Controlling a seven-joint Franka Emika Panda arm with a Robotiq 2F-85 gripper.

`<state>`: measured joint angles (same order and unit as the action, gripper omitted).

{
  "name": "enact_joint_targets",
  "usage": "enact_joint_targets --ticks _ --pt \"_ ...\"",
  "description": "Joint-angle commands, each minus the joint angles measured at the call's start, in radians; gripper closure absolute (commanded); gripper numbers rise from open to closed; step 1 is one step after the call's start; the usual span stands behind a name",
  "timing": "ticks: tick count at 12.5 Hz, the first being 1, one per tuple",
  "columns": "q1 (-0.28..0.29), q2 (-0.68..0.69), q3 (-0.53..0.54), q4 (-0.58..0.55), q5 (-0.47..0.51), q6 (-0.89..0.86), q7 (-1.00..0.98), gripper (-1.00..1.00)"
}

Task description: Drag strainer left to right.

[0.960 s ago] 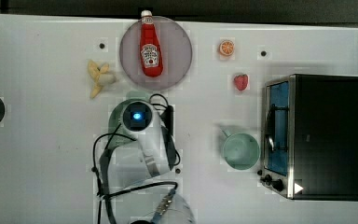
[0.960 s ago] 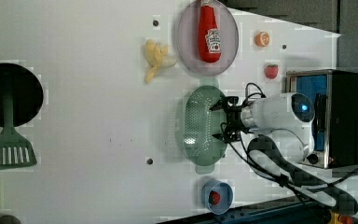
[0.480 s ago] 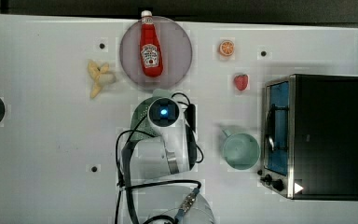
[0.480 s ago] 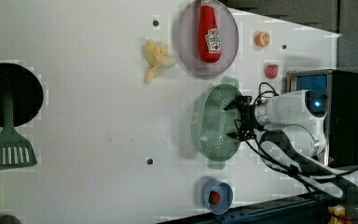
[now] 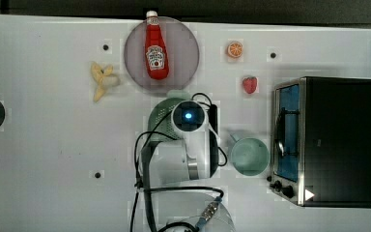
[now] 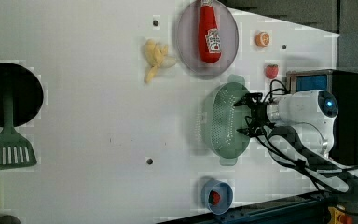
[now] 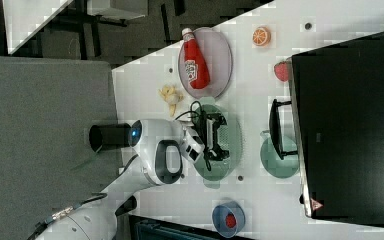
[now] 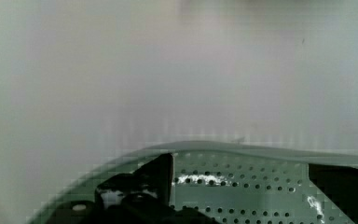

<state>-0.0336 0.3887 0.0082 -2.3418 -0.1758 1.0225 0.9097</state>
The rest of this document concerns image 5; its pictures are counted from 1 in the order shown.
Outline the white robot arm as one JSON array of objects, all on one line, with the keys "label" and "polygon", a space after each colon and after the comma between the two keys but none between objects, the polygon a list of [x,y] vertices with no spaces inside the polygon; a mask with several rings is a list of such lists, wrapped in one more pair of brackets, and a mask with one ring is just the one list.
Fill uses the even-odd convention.
[{"label": "white robot arm", "polygon": [[236,232],[224,191],[204,182],[218,168],[216,109],[170,99],[141,149],[145,217],[150,232]]}]

